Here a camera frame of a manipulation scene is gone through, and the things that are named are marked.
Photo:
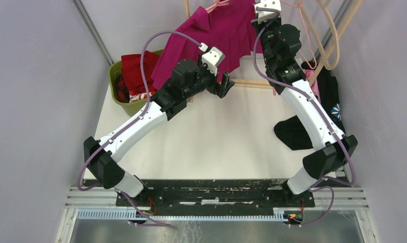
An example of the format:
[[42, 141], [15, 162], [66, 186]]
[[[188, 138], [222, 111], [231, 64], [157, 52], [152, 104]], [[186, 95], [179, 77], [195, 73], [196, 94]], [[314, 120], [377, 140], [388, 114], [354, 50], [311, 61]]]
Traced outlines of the magenta pleated skirt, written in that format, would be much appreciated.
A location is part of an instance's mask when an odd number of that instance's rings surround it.
[[[252, 51], [262, 52], [255, 44], [256, 31], [251, 22], [255, 19], [254, 1], [230, 1], [208, 12], [199, 7], [193, 15], [177, 28], [199, 43], [221, 50], [225, 59], [218, 66], [220, 73], [232, 72], [240, 66], [240, 59]], [[173, 68], [182, 59], [198, 60], [198, 46], [187, 38], [172, 34], [152, 73], [153, 86], [161, 88], [171, 77]]]

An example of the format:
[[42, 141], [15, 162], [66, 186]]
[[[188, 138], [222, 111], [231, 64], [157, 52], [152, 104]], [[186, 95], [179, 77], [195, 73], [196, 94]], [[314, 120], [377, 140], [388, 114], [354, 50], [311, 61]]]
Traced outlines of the pink wire hanger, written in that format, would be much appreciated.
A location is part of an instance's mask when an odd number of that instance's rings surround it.
[[305, 31], [305, 35], [306, 35], [306, 40], [307, 40], [307, 43], [308, 43], [308, 51], [311, 53], [311, 55], [312, 55], [312, 61], [315, 63], [315, 64], [317, 64], [317, 59], [316, 59], [316, 55], [315, 55], [315, 53], [314, 53], [314, 51], [312, 51], [311, 50], [311, 40], [310, 40], [310, 35], [309, 35], [309, 32], [308, 32], [308, 24], [306, 24], [306, 22], [305, 22], [305, 18], [304, 18], [304, 10], [302, 10], [302, 4], [303, 4], [303, 1], [298, 1], [297, 2], [297, 4], [292, 4], [292, 3], [289, 3], [289, 2], [285, 2], [285, 1], [280, 1], [282, 4], [285, 4], [285, 5], [287, 5], [287, 6], [290, 6], [290, 7], [292, 7], [292, 8], [296, 8], [297, 10], [298, 10], [298, 12], [299, 12], [299, 15], [300, 15], [300, 18], [301, 18], [301, 21], [302, 21], [302, 24], [303, 24], [303, 27], [304, 27], [304, 31]]

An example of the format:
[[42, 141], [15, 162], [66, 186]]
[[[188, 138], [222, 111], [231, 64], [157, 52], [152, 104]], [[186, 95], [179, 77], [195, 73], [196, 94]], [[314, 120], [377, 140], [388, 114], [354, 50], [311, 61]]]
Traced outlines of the pink hanger of magenta skirt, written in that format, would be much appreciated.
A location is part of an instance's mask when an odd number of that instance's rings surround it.
[[206, 9], [206, 12], [210, 13], [217, 7], [226, 6], [229, 4], [230, 4], [230, 0], [215, 0], [214, 4]]

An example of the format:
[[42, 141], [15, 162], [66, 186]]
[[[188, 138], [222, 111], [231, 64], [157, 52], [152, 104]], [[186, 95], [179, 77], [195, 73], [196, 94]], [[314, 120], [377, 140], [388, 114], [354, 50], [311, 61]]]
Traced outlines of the white red floral garment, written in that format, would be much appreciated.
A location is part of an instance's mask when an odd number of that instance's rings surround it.
[[139, 100], [144, 100], [147, 99], [148, 97], [151, 97], [155, 91], [150, 91], [149, 93], [137, 93], [137, 92], [129, 92], [129, 103], [133, 103]]

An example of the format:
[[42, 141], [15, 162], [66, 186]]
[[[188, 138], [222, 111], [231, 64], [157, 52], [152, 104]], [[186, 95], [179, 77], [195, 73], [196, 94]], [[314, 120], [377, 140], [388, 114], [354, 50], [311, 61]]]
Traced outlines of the red dress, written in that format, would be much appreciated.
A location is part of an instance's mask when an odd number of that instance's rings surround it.
[[[143, 73], [150, 93], [157, 89], [154, 87], [154, 81], [151, 75], [159, 60], [160, 55], [145, 51], [143, 56]], [[121, 74], [125, 81], [125, 85], [131, 95], [145, 93], [143, 78], [140, 69], [140, 54], [129, 54], [121, 56], [122, 68]]]

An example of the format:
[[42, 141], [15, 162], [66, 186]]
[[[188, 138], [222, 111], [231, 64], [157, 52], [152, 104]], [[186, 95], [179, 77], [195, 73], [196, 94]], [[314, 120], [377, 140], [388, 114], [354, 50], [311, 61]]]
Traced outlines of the red navy plaid skirt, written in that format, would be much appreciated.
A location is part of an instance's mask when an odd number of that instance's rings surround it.
[[121, 103], [129, 103], [129, 90], [121, 74], [115, 80], [115, 88], [117, 100]]

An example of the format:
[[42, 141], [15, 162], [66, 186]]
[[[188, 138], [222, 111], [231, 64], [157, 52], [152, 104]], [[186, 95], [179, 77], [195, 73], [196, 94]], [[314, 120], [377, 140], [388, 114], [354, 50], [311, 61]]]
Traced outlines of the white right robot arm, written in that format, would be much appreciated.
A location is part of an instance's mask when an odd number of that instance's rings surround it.
[[281, 19], [252, 21], [263, 51], [265, 72], [256, 66], [256, 72], [291, 106], [304, 126], [314, 152], [303, 158], [303, 166], [285, 183], [282, 202], [293, 207], [302, 199], [301, 193], [331, 179], [329, 173], [348, 165], [352, 174], [351, 155], [358, 145], [355, 136], [345, 133], [329, 117], [312, 92], [306, 76], [295, 60], [301, 48], [300, 32]]

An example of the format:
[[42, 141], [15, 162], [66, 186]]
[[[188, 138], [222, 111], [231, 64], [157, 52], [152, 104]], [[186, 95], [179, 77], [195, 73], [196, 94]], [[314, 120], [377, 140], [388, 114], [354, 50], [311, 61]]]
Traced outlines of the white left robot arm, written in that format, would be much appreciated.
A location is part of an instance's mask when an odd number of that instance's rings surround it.
[[207, 90], [223, 98], [234, 86], [228, 72], [217, 81], [218, 66], [223, 54], [208, 52], [199, 55], [199, 61], [184, 59], [173, 68], [165, 81], [141, 111], [127, 122], [99, 140], [89, 137], [84, 141], [85, 166], [105, 189], [114, 188], [128, 195], [136, 206], [146, 203], [148, 193], [141, 180], [122, 169], [118, 162], [144, 136], [156, 127], [170, 121], [187, 106], [187, 100]]

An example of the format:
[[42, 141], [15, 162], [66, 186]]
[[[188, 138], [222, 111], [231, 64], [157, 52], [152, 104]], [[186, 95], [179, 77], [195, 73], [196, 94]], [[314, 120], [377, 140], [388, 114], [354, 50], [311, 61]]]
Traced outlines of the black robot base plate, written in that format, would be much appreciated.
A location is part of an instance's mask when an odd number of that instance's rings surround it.
[[143, 191], [131, 200], [156, 216], [273, 216], [275, 208], [316, 207], [316, 193], [287, 192], [284, 179], [143, 180]]

